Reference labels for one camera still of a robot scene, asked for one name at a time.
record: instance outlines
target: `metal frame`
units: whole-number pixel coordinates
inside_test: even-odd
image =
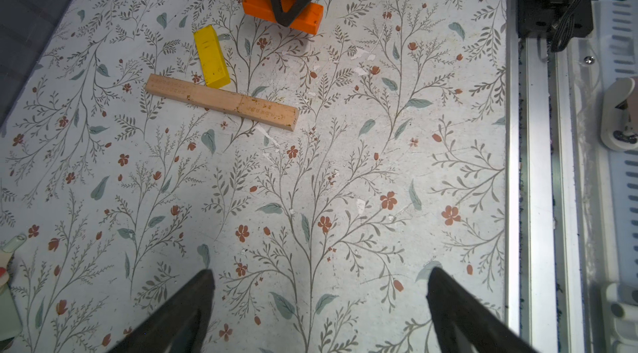
[[[556,282],[561,351],[584,352],[583,288],[579,245],[574,134],[567,50],[550,57],[549,93],[552,103],[551,132],[554,218],[556,233]]]
[[[521,335],[534,349],[558,352],[547,41],[521,50]]]
[[[519,38],[516,1],[507,1],[506,61],[506,181],[505,181],[505,323],[515,335],[521,330],[521,255],[519,205]]]

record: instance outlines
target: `table surface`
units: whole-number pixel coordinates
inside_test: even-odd
[[[320,33],[241,0],[73,0],[2,136],[12,352],[105,351],[213,270],[207,351],[437,350],[442,266],[503,313],[505,0],[317,0]],[[294,132],[144,93],[297,106]]]

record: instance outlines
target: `white plastic part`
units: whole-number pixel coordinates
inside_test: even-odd
[[[627,100],[633,93],[634,87],[634,78],[620,78],[605,91],[600,121],[600,138],[611,150],[628,151],[638,148],[638,141],[632,144],[614,137],[614,132],[623,131],[628,121],[626,118],[628,111],[621,110],[617,106]]]

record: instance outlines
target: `wooden block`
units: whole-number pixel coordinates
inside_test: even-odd
[[[217,39],[217,32],[209,25],[195,32],[194,36],[206,86],[220,88],[229,84],[230,75]]]
[[[151,74],[146,91],[167,99],[186,102],[199,107],[236,115],[266,125],[294,131],[299,110],[226,90],[210,89],[191,82]]]
[[[281,0],[281,8],[288,11],[295,4],[296,0]],[[262,20],[277,23],[275,13],[272,11],[270,0],[244,0],[244,12]],[[317,3],[310,3],[290,24],[290,28],[297,29],[307,34],[316,35],[323,19],[323,6]]]

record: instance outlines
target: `yellow block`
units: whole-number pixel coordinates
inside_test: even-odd
[[[220,88],[230,83],[230,75],[221,52],[217,33],[211,25],[195,32],[195,45],[202,63],[206,86]]]

